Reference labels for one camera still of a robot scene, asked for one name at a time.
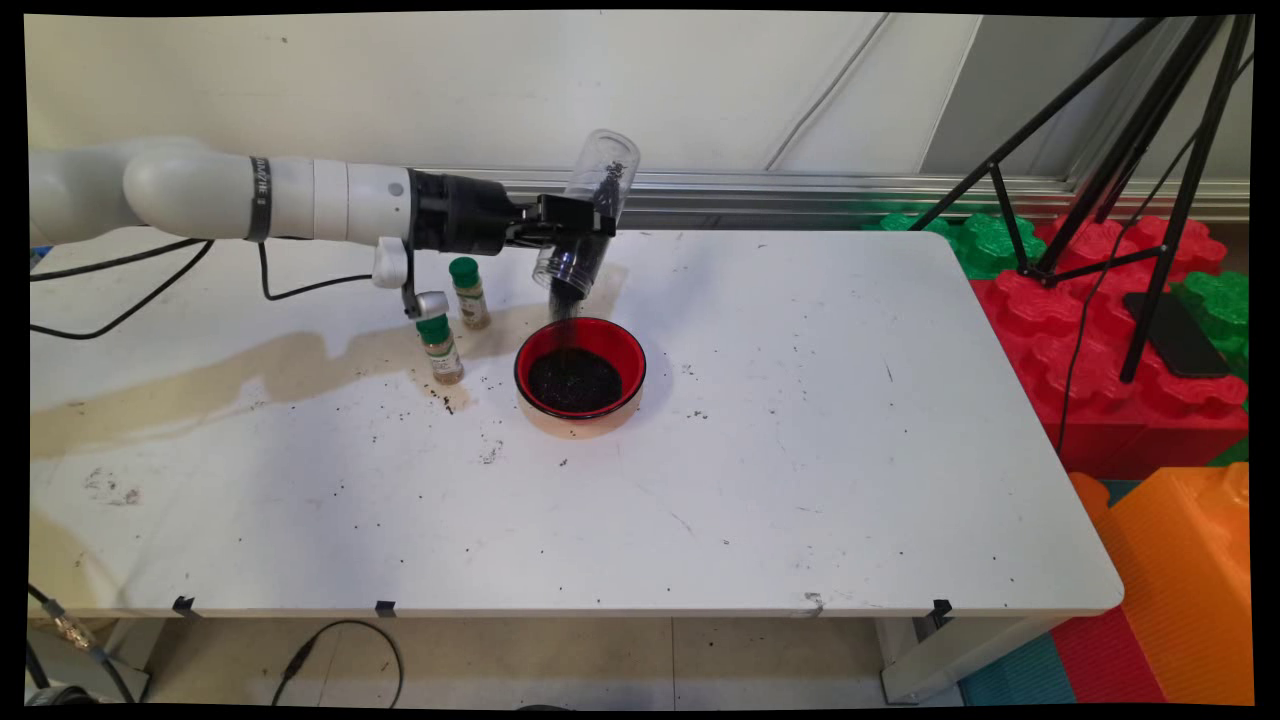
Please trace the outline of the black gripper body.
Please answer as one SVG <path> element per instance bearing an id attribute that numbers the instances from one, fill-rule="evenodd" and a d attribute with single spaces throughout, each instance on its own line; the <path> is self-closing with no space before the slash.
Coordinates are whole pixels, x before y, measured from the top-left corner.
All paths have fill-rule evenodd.
<path id="1" fill-rule="evenodd" d="M 495 256 L 548 245 L 548 234 L 526 223 L 527 208 L 497 182 L 424 170 L 410 170 L 408 178 L 410 250 Z"/>

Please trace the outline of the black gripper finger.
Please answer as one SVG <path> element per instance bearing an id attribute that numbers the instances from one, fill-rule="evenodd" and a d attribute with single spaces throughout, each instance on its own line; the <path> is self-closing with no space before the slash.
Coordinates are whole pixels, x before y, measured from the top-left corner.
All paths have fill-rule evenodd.
<path id="1" fill-rule="evenodd" d="M 586 200 L 543 193 L 520 209 L 521 247 L 543 247 L 581 236 L 612 238 L 617 232 L 616 219 L 600 214 Z"/>

